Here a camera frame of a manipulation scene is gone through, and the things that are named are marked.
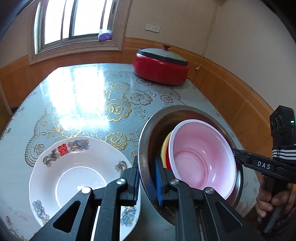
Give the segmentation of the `right hand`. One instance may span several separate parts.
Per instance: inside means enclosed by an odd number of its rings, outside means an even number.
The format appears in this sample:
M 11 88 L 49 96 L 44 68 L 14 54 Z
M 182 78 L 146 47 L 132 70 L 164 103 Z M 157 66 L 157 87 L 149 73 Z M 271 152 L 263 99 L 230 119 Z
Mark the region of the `right hand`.
M 282 191 L 272 197 L 266 190 L 266 178 L 260 180 L 259 194 L 256 198 L 255 209 L 260 218 L 265 218 L 269 212 L 277 206 L 285 207 L 285 214 L 291 212 L 295 207 L 295 190 Z

